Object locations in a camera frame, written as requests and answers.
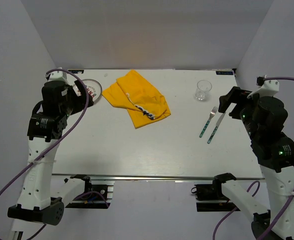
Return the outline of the white printed plate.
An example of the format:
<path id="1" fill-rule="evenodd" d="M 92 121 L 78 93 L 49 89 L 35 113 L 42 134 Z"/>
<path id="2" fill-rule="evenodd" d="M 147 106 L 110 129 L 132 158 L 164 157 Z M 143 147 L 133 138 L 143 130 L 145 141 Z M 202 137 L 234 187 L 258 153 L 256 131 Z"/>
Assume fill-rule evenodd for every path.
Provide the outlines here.
<path id="1" fill-rule="evenodd" d="M 102 85 L 94 79 L 85 78 L 82 80 L 84 85 L 86 86 L 88 95 L 91 99 L 88 102 L 88 108 L 93 106 L 102 96 Z M 76 94 L 76 97 L 73 98 L 73 102 L 75 106 L 81 106 L 84 108 L 86 103 L 86 96 L 82 96 L 82 90 L 84 89 L 81 84 L 77 83 L 77 80 L 72 85 L 73 91 Z"/>

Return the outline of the fork with teal handle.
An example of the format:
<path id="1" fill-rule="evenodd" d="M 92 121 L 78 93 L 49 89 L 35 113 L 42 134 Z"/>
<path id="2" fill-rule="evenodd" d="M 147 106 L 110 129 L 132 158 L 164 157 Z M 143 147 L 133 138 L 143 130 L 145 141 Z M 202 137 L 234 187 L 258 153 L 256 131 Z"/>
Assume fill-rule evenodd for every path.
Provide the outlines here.
<path id="1" fill-rule="evenodd" d="M 209 124 L 210 124 L 212 118 L 216 115 L 217 111 L 218 111 L 218 107 L 217 107 L 217 106 L 213 107 L 213 109 L 210 111 L 209 118 L 208 118 L 206 124 L 204 125 L 204 127 L 203 127 L 201 133 L 199 134 L 199 137 L 200 137 L 200 138 L 203 137 L 203 135 L 204 135 L 204 133 L 205 133 L 207 127 L 209 126 Z"/>

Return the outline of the knife with teal handle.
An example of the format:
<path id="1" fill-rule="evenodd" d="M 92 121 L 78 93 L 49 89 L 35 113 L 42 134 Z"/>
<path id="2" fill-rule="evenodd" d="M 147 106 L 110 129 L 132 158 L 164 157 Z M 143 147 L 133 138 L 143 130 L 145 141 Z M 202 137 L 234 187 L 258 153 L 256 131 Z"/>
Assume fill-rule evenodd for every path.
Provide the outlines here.
<path id="1" fill-rule="evenodd" d="M 226 113 L 223 113 L 223 114 L 219 117 L 219 119 L 217 120 L 217 122 L 216 122 L 216 124 L 215 124 L 215 128 L 213 129 L 213 131 L 212 131 L 212 133 L 211 133 L 209 139 L 207 140 L 207 144 L 210 144 L 211 141 L 213 140 L 213 138 L 214 138 L 214 136 L 215 136 L 215 134 L 216 134 L 216 132 L 217 132 L 217 130 L 218 130 L 218 128 L 219 128 L 219 126 L 220 126 L 222 120 L 224 119 L 225 115 L 226 115 Z"/>

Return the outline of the clear drinking glass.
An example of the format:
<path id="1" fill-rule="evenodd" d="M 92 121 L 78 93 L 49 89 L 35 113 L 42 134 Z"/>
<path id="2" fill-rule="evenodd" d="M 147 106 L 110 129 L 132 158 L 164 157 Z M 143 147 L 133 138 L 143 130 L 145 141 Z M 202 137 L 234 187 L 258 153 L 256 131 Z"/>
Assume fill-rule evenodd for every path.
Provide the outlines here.
<path id="1" fill-rule="evenodd" d="M 212 90 L 212 84 L 207 80 L 197 82 L 194 98 L 198 101 L 204 101 Z"/>

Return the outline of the yellow Pikachu cloth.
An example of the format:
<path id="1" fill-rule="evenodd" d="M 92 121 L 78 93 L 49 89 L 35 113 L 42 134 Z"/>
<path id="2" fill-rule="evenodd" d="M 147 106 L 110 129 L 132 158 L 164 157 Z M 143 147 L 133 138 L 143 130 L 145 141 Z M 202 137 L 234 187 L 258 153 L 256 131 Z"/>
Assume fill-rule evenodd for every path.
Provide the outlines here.
<path id="1" fill-rule="evenodd" d="M 171 115 L 165 96 L 133 69 L 119 77 L 102 95 L 114 108 L 126 109 L 136 129 Z"/>

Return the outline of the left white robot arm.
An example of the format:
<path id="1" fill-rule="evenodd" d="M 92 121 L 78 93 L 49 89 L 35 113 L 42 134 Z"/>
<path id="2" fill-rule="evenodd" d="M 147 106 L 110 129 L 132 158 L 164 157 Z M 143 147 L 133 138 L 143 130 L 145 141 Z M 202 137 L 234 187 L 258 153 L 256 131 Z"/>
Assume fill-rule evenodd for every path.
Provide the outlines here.
<path id="1" fill-rule="evenodd" d="M 17 203 L 8 208 L 12 219 L 56 226 L 62 219 L 65 205 L 79 196 L 86 200 L 93 187 L 84 180 L 68 181 L 63 189 L 51 195 L 55 156 L 61 141 L 69 135 L 94 103 L 83 81 L 76 76 L 77 94 L 66 75 L 74 73 L 54 68 L 45 77 L 42 101 L 32 110 L 28 125 L 29 157 L 21 194 Z"/>

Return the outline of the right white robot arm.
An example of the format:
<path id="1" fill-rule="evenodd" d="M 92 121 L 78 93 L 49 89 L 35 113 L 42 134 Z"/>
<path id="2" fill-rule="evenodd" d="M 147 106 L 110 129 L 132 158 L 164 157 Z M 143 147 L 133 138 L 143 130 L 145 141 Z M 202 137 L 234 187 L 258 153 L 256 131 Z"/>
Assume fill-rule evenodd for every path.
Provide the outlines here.
<path id="1" fill-rule="evenodd" d="M 233 87 L 219 98 L 219 112 L 241 120 L 250 139 L 268 191 L 269 207 L 257 202 L 237 182 L 224 173 L 215 176 L 213 195 L 228 198 L 251 222 L 258 240 L 294 240 L 294 141 L 283 133 L 288 117 L 275 90 L 250 92 Z"/>

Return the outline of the left black table label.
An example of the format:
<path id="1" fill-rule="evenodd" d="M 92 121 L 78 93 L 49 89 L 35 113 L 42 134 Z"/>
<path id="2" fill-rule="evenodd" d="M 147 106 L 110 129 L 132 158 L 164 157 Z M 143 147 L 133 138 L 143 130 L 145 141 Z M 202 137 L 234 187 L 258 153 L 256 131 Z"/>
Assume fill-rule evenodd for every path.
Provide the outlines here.
<path id="1" fill-rule="evenodd" d="M 83 69 L 69 69 L 68 71 L 73 74 L 83 74 L 84 73 Z"/>

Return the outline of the black table label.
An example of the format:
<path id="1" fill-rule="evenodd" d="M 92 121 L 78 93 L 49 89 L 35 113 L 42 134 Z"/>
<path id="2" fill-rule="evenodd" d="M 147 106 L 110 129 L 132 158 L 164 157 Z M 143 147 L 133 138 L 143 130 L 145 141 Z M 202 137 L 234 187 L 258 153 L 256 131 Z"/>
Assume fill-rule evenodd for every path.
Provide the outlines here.
<path id="1" fill-rule="evenodd" d="M 69 69 L 68 71 L 73 74 L 83 74 L 84 73 L 83 69 Z"/>
<path id="2" fill-rule="evenodd" d="M 225 71 L 225 70 L 217 70 L 215 73 L 217 75 L 222 75 L 222 76 L 233 76 L 234 75 L 233 71 Z"/>

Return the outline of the right black table label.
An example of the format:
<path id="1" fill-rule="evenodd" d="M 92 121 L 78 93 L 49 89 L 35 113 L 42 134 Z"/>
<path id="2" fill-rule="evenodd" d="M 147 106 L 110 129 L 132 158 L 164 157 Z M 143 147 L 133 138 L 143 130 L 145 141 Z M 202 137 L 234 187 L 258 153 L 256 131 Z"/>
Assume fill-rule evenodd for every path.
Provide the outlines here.
<path id="1" fill-rule="evenodd" d="M 215 73 L 217 75 L 222 75 L 222 76 L 233 76 L 234 75 L 233 71 L 225 71 L 225 70 L 217 70 Z"/>

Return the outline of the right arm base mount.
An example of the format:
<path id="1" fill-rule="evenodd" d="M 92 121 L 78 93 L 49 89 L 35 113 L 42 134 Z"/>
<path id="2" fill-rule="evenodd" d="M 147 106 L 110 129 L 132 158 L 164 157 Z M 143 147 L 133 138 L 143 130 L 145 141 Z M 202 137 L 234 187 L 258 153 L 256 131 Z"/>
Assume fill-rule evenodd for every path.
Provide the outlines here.
<path id="1" fill-rule="evenodd" d="M 212 184 L 195 184 L 190 192 L 195 196 L 197 212 L 230 212 L 236 207 L 226 197 L 218 196 Z"/>

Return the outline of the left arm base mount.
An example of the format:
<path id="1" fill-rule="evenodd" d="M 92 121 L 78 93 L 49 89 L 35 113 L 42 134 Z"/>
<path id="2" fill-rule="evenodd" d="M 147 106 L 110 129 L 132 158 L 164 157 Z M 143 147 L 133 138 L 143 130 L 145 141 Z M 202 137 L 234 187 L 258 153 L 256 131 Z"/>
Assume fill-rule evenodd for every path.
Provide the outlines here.
<path id="1" fill-rule="evenodd" d="M 66 208 L 70 209 L 108 209 L 114 192 L 114 183 L 107 180 L 92 180 L 85 174 L 72 175 L 65 178 L 69 180 L 82 180 L 84 184 L 84 196 L 74 199 Z"/>

